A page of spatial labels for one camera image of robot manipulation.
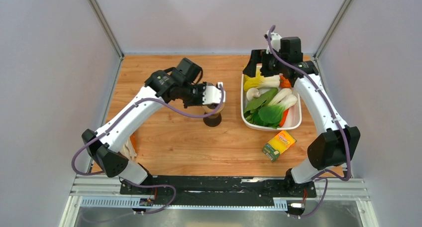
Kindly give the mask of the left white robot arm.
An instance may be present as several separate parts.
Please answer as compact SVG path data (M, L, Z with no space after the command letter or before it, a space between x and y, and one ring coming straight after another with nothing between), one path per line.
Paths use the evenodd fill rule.
M129 137L165 104L181 99L185 107L200 106L205 84L199 83L203 69L183 58L176 67L153 72L135 97L108 123L82 134L84 149L108 177L133 183L140 194L152 188L148 171L121 153Z

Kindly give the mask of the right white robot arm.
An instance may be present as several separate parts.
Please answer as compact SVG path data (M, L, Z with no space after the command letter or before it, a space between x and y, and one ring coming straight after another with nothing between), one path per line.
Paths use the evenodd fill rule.
M304 183L331 172L332 167L351 167L360 131L349 126L334 108L314 63L303 60L298 37L283 38L270 32L265 39L267 48L252 50L243 70L242 117L246 124L259 128L276 127L282 120L284 108L271 105L270 100L279 98L282 78L304 101L318 136L308 147L306 159L287 171L284 190L290 196L297 196L303 191Z

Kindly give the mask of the brown glass coffee carafe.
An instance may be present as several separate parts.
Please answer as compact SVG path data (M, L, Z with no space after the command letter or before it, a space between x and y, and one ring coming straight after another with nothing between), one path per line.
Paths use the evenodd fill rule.
M221 113L215 113L213 115L203 118L204 124L209 127L216 127L220 125L221 121L222 121Z

